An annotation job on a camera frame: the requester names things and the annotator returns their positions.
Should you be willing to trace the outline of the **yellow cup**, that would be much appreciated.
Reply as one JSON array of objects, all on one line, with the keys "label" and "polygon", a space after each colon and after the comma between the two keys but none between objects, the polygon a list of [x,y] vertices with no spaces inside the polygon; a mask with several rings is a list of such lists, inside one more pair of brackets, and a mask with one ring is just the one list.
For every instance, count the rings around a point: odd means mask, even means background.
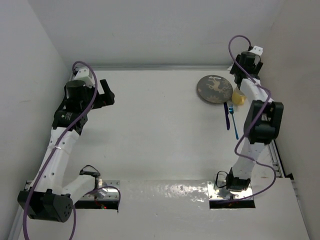
[{"label": "yellow cup", "polygon": [[235,87],[231,97],[232,103],[237,106],[242,106],[244,105],[246,99],[246,95],[238,87]]}]

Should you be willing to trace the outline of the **dark reindeer plate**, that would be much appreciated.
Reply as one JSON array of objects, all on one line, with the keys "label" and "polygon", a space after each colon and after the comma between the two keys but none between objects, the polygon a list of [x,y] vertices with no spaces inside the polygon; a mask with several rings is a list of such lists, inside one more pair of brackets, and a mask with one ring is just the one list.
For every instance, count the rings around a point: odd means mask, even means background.
[{"label": "dark reindeer plate", "polygon": [[229,101],[233,90],[232,84],[226,78],[218,75],[204,76],[196,85],[198,95],[211,104],[223,104]]}]

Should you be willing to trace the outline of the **blue plastic fork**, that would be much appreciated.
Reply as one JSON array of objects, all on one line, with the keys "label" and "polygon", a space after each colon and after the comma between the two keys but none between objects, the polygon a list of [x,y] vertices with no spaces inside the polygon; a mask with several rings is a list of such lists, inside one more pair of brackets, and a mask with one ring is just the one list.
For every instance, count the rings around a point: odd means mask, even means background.
[{"label": "blue plastic fork", "polygon": [[239,135],[237,131],[237,126],[234,118],[234,105],[232,103],[229,104],[229,113],[231,114],[232,117],[232,122],[233,122],[233,127],[234,127],[234,132],[235,132],[235,138],[239,140]]}]

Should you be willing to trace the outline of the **purple plastic knife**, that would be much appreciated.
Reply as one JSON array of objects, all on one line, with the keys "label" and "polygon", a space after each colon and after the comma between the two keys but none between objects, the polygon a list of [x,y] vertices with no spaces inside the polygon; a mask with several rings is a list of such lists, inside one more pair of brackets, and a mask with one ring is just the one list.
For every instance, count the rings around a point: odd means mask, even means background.
[{"label": "purple plastic knife", "polygon": [[225,114],[225,120],[226,120],[226,129],[230,130],[230,119],[229,119],[229,109],[227,102],[223,103],[224,106],[224,114]]}]

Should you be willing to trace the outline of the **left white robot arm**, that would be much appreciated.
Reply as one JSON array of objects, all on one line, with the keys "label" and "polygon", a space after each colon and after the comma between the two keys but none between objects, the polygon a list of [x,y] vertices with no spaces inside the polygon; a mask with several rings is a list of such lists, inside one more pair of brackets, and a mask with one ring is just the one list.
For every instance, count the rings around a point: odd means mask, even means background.
[{"label": "left white robot arm", "polygon": [[54,113],[50,142],[35,179],[19,192],[17,201],[33,220],[66,222],[73,206],[87,193],[98,187],[97,171],[81,170],[78,177],[66,186],[63,178],[72,149],[88,121],[83,113],[92,102],[92,109],[111,106],[115,95],[105,79],[100,80],[104,91],[88,87],[83,80],[72,80],[64,86],[64,97]]}]

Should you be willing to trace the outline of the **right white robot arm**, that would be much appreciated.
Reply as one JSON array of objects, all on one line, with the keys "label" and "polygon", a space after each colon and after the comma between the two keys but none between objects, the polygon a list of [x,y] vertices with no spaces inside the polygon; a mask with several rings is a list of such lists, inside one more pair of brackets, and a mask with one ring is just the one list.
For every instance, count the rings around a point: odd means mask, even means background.
[{"label": "right white robot arm", "polygon": [[242,192],[251,183],[252,171],[265,146],[275,140],[280,132],[284,105],[271,97],[271,92],[261,85],[258,73],[263,63],[256,58],[261,55],[253,50],[243,51],[234,59],[230,73],[237,88],[250,102],[243,125],[243,136],[239,140],[242,149],[235,149],[236,163],[226,174],[225,182],[216,182],[216,188],[229,192]]}]

